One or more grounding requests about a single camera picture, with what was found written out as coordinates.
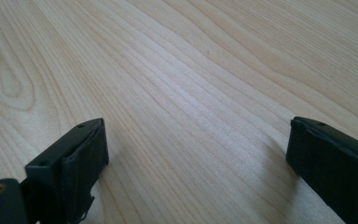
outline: light wood surface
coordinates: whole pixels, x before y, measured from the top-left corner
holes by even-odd
[[[294,116],[358,139],[358,0],[0,1],[0,178],[104,118],[84,223],[341,223]]]

